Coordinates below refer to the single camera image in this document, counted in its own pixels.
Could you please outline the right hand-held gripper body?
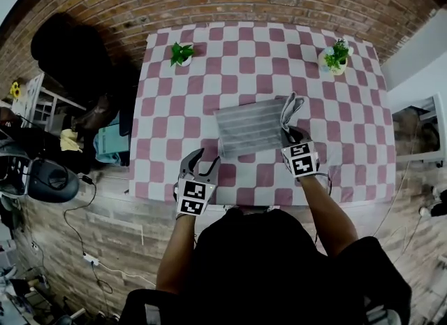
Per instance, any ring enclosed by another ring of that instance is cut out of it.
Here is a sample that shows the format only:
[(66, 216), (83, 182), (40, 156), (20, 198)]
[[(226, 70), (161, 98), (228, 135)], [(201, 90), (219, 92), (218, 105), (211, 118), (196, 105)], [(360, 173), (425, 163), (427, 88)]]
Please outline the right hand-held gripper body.
[(291, 143), (283, 140), (281, 155), (286, 168), (294, 178), (318, 173), (320, 161), (313, 141)]

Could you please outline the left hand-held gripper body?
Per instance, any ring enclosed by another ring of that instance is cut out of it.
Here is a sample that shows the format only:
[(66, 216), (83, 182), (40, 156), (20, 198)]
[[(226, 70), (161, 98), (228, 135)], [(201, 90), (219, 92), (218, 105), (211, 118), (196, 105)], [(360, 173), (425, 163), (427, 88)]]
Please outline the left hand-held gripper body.
[(206, 210), (217, 188), (217, 172), (207, 175), (192, 172), (180, 173), (174, 186), (177, 213), (200, 216)]

